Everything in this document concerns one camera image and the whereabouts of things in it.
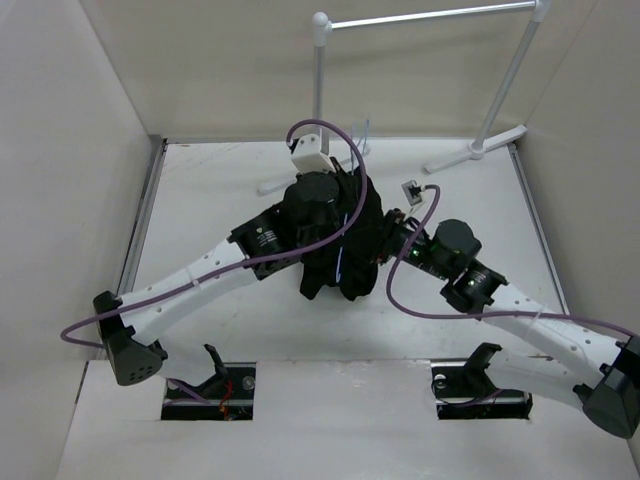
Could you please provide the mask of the black trousers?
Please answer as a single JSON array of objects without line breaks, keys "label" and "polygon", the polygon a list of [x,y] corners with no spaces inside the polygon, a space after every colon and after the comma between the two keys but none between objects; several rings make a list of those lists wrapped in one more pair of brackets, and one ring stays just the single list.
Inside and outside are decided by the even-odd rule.
[{"label": "black trousers", "polygon": [[349,301],[369,295],[378,277],[374,258],[382,223],[382,201],[368,177],[364,207],[354,225],[343,237],[302,256],[300,293],[313,300],[327,286],[338,288]]}]

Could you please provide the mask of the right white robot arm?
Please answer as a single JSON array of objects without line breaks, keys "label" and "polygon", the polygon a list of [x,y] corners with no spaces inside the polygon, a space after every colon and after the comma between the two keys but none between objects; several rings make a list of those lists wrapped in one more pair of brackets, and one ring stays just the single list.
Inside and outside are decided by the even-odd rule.
[{"label": "right white robot arm", "polygon": [[639,337],[602,321],[555,313],[476,258],[481,243],[460,220],[434,235],[393,209],[383,220],[380,262],[402,262],[441,281],[451,320],[474,319],[502,329],[544,354],[535,359],[483,343],[463,367],[466,388],[479,396],[520,390],[581,411],[622,439],[639,427]]}]

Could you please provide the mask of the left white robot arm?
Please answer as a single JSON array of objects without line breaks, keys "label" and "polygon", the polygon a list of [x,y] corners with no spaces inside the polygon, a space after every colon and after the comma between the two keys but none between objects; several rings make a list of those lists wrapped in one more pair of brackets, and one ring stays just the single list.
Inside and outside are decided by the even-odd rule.
[{"label": "left white robot arm", "polygon": [[345,237],[365,190],[365,182],[342,169],[301,174],[280,202],[190,265],[137,291],[98,294],[93,307],[99,337],[117,384],[132,386],[165,373],[182,378],[202,398],[219,395],[224,373],[201,364],[219,358],[213,346],[184,355],[165,334],[210,302],[325,252]]}]

